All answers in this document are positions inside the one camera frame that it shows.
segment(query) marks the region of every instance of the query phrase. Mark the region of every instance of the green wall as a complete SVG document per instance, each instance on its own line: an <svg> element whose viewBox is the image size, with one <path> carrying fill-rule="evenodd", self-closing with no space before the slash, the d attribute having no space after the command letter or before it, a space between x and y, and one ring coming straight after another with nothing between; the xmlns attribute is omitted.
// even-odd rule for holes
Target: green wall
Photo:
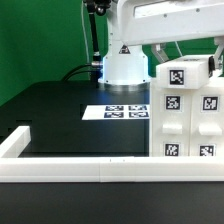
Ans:
<svg viewBox="0 0 224 224"><path fill-rule="evenodd" d="M86 63L80 10L81 0L0 0L0 105L32 83L60 80L70 69ZM105 17L98 17L97 25L105 54ZM184 54L214 52L212 39L180 42L180 48ZM157 61L150 47L144 51L154 74ZM167 45L167 53L171 58L179 56L173 43Z"/></svg>

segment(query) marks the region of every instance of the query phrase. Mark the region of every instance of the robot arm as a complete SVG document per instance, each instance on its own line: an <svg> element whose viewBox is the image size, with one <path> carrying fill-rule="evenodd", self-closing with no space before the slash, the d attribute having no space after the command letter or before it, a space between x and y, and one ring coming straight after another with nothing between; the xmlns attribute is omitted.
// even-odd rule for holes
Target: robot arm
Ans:
<svg viewBox="0 0 224 224"><path fill-rule="evenodd" d="M219 69L224 49L223 12L224 0L119 0L120 37L126 45L152 44L160 62L167 61L161 43L215 37L214 61Z"/></svg>

